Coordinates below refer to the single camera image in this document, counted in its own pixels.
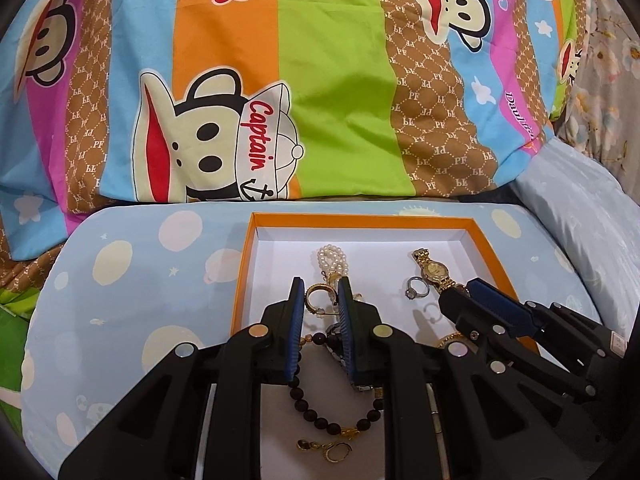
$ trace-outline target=pink stripe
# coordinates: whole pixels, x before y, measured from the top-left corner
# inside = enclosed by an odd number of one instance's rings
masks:
[[[500,111],[513,127],[522,135],[524,145],[521,148],[529,155],[535,155],[542,143],[538,139],[540,129],[533,120],[527,107],[518,79],[515,74],[516,56],[518,54],[518,37],[513,25],[513,6],[516,0],[507,0],[507,10],[502,10],[500,0],[493,0],[494,4],[494,34],[492,37],[490,56],[495,71],[502,82],[504,94],[500,97]],[[522,121],[529,126],[531,133],[514,115],[514,110]]]
[[[78,54],[80,43],[80,20],[82,18],[82,0],[67,0],[76,11],[76,34],[65,56],[65,73],[55,85],[43,87],[31,77],[27,78],[25,88],[29,101],[33,133],[40,149],[42,164],[49,178],[60,209],[65,216],[68,234],[78,227],[86,215],[68,212],[66,206],[66,169],[65,169],[65,126],[66,99],[71,72]]]

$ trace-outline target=green fabric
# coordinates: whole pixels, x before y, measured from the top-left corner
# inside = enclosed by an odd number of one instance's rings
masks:
[[[15,433],[22,434],[22,417],[20,416],[20,410],[9,406],[6,402],[0,400],[0,412],[4,412],[9,423],[14,427]]]
[[[568,39],[576,41],[577,23],[576,23],[575,0],[560,0],[560,9],[562,11],[562,28],[564,29],[562,30],[562,37],[564,38],[565,41]],[[580,44],[577,44],[575,48],[576,50],[580,50],[582,46]],[[556,97],[554,98],[554,104],[550,114],[550,118],[552,121],[555,121],[562,113],[562,109],[564,106],[564,96],[565,96],[567,85],[568,85],[568,82],[565,82],[562,84],[558,82],[558,86],[556,87]]]
[[[17,294],[0,288],[0,305],[25,319],[31,319],[31,313],[36,308],[36,301],[40,291],[30,286],[25,292]]]
[[[390,124],[396,76],[380,0],[278,5],[280,78],[305,145],[296,170],[303,196],[414,196]]]
[[[0,309],[0,386],[14,392],[20,391],[22,383],[22,360],[27,341],[29,324],[26,320]],[[22,434],[20,410],[0,401],[13,427]]]

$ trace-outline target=watch band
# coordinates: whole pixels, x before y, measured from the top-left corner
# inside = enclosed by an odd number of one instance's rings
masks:
[[[431,282],[431,283],[433,283],[433,286],[438,291],[438,294],[442,294],[445,290],[447,290],[448,288],[451,288],[452,286],[458,286],[458,285],[463,286],[459,283],[454,282],[449,277],[445,278],[440,283],[436,283],[436,282]]]
[[[426,277],[424,271],[425,271],[427,265],[429,264],[429,262],[434,262],[435,261],[435,260],[432,260],[430,258],[428,249],[415,250],[414,251],[414,259],[418,263],[420,268],[422,269],[422,273],[421,273],[422,276],[429,283],[433,284],[435,289],[438,291],[438,294],[442,294],[443,291],[447,290],[448,288],[451,288],[452,286],[457,286],[468,295],[468,291],[466,290],[466,287],[464,285],[462,285],[461,283],[457,283],[454,280],[452,280],[450,276],[447,276],[446,278],[444,278],[444,280],[441,280],[440,282],[434,282],[433,280],[429,280]]]

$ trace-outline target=gold watch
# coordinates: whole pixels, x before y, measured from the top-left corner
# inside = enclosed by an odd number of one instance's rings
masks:
[[[418,249],[414,251],[414,259],[420,266],[422,277],[429,283],[433,283],[433,286],[438,291],[438,294],[442,294],[444,290],[457,286],[464,291],[466,288],[460,283],[454,282],[449,276],[449,269],[441,262],[431,260],[429,257],[429,250]]]

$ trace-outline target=floral fabric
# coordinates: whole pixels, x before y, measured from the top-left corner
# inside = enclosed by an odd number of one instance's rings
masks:
[[[587,0],[582,63],[558,137],[640,203],[640,38],[616,0]]]

